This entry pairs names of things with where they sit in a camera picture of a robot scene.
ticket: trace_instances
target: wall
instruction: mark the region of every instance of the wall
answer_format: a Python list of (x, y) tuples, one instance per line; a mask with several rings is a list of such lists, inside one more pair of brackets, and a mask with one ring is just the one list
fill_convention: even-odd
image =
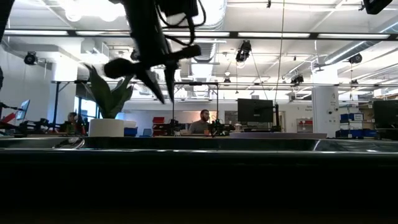
[[(28, 66), (23, 59), (6, 52), (0, 47), (0, 66), (4, 73), (3, 88), (0, 91), (0, 101), (8, 106), (20, 106), (25, 100), (30, 100), (26, 119), (39, 120), (47, 117), (49, 108), (51, 70), (41, 66)], [(5, 116), (13, 110), (3, 110)]]
[[(237, 102), (220, 102), (219, 119), (224, 120), (225, 111), (237, 111)], [(214, 101), (203, 101), (196, 103), (192, 101), (179, 101), (175, 104), (175, 115), (179, 115), (178, 111), (200, 111), (208, 109), (209, 111), (216, 111), (217, 106)], [(164, 116), (168, 121), (172, 117), (172, 104), (162, 105), (158, 101), (128, 101), (123, 108), (124, 117), (127, 120), (134, 120), (138, 127), (145, 126), (150, 128), (152, 126), (152, 118), (156, 116)], [(297, 132), (297, 119), (312, 118), (312, 103), (311, 102), (294, 102), (294, 103), (280, 103), (279, 111), (285, 112), (285, 128), (288, 133)], [(358, 112), (358, 109), (350, 108), (351, 113)], [(340, 113), (347, 113), (347, 108), (340, 108)]]

